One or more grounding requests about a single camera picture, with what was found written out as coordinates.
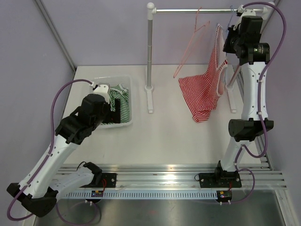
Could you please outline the green striped tank top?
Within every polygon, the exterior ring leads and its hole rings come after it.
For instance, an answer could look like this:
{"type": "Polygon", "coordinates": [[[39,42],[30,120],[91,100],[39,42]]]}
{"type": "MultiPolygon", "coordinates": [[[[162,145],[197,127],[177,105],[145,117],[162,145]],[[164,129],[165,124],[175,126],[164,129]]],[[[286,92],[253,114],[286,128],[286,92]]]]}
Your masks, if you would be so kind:
{"type": "Polygon", "coordinates": [[[130,121],[130,106],[129,106],[129,89],[124,88],[121,84],[110,87],[110,106],[112,111],[115,111],[115,99],[120,99],[121,105],[121,123],[128,123],[130,121]]]}

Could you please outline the pink wire hanger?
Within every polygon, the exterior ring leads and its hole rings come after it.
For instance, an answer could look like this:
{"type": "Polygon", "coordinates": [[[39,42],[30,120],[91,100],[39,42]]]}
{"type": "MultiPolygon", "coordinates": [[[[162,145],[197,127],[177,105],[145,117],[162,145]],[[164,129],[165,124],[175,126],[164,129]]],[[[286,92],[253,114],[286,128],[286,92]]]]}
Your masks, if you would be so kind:
{"type": "Polygon", "coordinates": [[[203,36],[207,32],[208,27],[210,26],[210,20],[202,24],[201,26],[198,26],[198,16],[200,14],[200,11],[203,8],[200,7],[197,12],[196,12],[196,17],[195,17],[195,23],[194,23],[194,30],[193,34],[191,36],[191,39],[186,47],[186,50],[180,60],[180,63],[178,64],[174,74],[173,78],[176,78],[176,76],[179,74],[180,70],[183,68],[183,66],[186,64],[187,60],[189,59],[190,55],[193,53],[195,50],[196,46],[201,42],[203,36]]]}

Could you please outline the red striped tank top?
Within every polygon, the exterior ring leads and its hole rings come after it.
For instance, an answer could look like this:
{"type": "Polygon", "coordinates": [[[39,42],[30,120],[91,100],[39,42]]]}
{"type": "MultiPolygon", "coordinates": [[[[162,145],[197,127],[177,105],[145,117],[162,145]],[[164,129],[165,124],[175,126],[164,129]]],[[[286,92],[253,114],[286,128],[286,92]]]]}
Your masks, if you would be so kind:
{"type": "Polygon", "coordinates": [[[224,93],[228,60],[226,53],[223,52],[223,46],[223,30],[218,24],[206,72],[178,80],[183,98],[195,122],[207,121],[224,93]]]}

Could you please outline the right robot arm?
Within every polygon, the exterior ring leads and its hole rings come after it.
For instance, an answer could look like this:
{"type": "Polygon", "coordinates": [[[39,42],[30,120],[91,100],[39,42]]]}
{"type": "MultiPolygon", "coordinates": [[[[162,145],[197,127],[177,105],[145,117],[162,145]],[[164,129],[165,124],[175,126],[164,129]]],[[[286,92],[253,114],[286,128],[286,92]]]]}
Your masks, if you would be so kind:
{"type": "Polygon", "coordinates": [[[243,72],[244,98],[241,119],[229,121],[228,129],[231,136],[226,153],[218,162],[210,188],[240,188],[241,181],[238,162],[247,152],[254,158],[248,146],[259,136],[267,135],[274,127],[274,122],[268,119],[265,102],[265,81],[267,66],[270,62],[269,44],[261,43],[260,16],[242,16],[238,25],[228,28],[228,36],[223,51],[235,54],[243,72]]]}

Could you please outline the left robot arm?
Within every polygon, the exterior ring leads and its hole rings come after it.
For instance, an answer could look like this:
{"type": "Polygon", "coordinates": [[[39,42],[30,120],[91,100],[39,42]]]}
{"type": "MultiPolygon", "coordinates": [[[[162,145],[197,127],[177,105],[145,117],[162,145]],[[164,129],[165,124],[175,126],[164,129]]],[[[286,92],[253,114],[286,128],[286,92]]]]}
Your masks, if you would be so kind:
{"type": "Polygon", "coordinates": [[[103,171],[92,162],[58,182],[52,180],[71,153],[110,113],[109,97],[99,94],[84,97],[81,105],[61,120],[49,148],[27,177],[7,187],[13,201],[19,201],[32,215],[43,217],[68,193],[82,186],[104,186],[103,171]]]}

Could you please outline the clear plastic basket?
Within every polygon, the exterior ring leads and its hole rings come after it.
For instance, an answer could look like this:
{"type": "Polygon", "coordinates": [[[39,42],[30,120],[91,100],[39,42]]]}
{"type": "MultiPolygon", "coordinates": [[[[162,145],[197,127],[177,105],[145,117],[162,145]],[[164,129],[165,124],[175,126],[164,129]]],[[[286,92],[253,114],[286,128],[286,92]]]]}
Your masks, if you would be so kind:
{"type": "Polygon", "coordinates": [[[132,78],[127,74],[103,75],[93,78],[95,84],[107,84],[110,86],[111,110],[115,111],[115,100],[120,101],[120,123],[102,123],[98,129],[111,129],[129,126],[133,122],[133,86],[132,78]]]}

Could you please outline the grey clothes rack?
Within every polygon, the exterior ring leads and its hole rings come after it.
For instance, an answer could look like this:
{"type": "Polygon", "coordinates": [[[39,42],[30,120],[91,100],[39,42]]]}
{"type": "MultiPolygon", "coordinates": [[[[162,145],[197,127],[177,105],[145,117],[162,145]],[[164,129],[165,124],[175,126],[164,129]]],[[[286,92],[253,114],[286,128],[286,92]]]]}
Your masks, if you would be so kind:
{"type": "MultiPolygon", "coordinates": [[[[147,107],[148,107],[148,113],[153,113],[154,112],[154,105],[153,105],[153,85],[151,82],[151,76],[152,76],[152,37],[153,37],[153,19],[155,14],[173,14],[173,13],[196,13],[197,15],[199,13],[202,14],[236,14],[241,13],[243,9],[243,6],[239,6],[237,9],[233,8],[232,6],[229,9],[157,9],[154,5],[154,3],[149,2],[147,4],[147,20],[148,20],[148,32],[147,32],[147,65],[146,65],[146,85],[145,85],[145,92],[147,95],[147,107]]],[[[257,13],[261,13],[264,17],[264,28],[262,28],[262,31],[265,29],[267,26],[271,15],[273,13],[272,7],[267,6],[263,7],[262,9],[253,9],[253,11],[257,13]]],[[[182,66],[185,64],[187,61],[188,57],[185,58],[185,54],[188,51],[188,48],[190,46],[190,43],[188,44],[187,49],[184,52],[184,56],[182,57],[182,60],[180,62],[179,69],[176,69],[176,75],[182,68],[182,66]]],[[[238,73],[240,72],[240,66],[237,66],[233,76],[231,77],[231,80],[227,83],[226,90],[227,90],[227,97],[228,97],[228,102],[229,102],[229,107],[230,107],[230,112],[231,113],[236,113],[237,112],[237,106],[234,100],[234,91],[233,91],[233,86],[234,82],[237,78],[238,73]]]]}

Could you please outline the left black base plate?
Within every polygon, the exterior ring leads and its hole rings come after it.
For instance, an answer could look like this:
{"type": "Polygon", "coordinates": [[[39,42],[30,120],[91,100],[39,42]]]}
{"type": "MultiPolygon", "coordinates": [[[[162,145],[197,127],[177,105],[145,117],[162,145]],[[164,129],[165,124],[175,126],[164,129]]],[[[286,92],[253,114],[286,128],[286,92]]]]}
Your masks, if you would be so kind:
{"type": "Polygon", "coordinates": [[[105,186],[105,188],[115,188],[116,182],[116,173],[102,173],[101,175],[94,176],[91,186],[99,188],[103,188],[103,186],[105,186]]]}

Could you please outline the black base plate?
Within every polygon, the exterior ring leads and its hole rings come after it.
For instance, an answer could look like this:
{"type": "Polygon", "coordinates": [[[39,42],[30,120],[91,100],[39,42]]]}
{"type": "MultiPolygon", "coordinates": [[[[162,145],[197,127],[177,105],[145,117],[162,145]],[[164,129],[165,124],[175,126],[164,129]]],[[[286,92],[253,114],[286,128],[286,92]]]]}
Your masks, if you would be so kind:
{"type": "Polygon", "coordinates": [[[241,188],[242,183],[237,171],[226,173],[199,173],[201,188],[241,188]]]}
{"type": "Polygon", "coordinates": [[[94,176],[91,186],[99,188],[103,188],[103,186],[105,186],[105,188],[115,188],[116,182],[116,173],[102,173],[101,175],[94,176]]]}

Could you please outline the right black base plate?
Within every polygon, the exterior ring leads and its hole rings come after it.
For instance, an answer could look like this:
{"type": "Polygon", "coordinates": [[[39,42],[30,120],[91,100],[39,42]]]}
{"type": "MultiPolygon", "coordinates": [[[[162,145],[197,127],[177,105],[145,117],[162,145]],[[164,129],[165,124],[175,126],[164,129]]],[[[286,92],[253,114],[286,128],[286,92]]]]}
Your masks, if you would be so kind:
{"type": "Polygon", "coordinates": [[[237,171],[226,173],[199,173],[201,188],[241,188],[242,183],[237,171]]]}

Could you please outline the aluminium mounting rail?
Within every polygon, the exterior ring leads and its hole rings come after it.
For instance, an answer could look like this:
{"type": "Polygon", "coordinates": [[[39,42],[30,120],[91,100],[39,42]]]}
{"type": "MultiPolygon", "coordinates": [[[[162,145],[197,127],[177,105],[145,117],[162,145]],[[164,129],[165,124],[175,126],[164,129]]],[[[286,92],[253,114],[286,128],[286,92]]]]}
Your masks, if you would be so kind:
{"type": "MultiPolygon", "coordinates": [[[[200,172],[212,173],[215,164],[142,164],[118,165],[99,164],[103,172],[117,174],[117,189],[198,189],[196,181],[200,172]]],[[[281,171],[275,171],[267,164],[242,164],[240,169],[248,168],[255,176],[257,190],[286,190],[286,182],[281,171]]]]}

